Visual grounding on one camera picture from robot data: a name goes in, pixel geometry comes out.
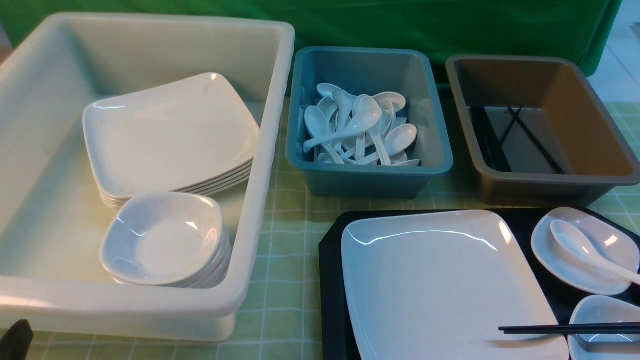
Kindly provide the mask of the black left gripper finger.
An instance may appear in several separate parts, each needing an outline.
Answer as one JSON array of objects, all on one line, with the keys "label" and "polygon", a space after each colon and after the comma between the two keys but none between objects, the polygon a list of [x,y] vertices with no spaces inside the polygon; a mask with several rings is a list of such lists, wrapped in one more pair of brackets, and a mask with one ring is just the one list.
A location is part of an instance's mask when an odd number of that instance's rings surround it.
[{"label": "black left gripper finger", "polygon": [[34,339],[34,331],[27,319],[17,321],[0,340],[1,360],[26,360]]}]

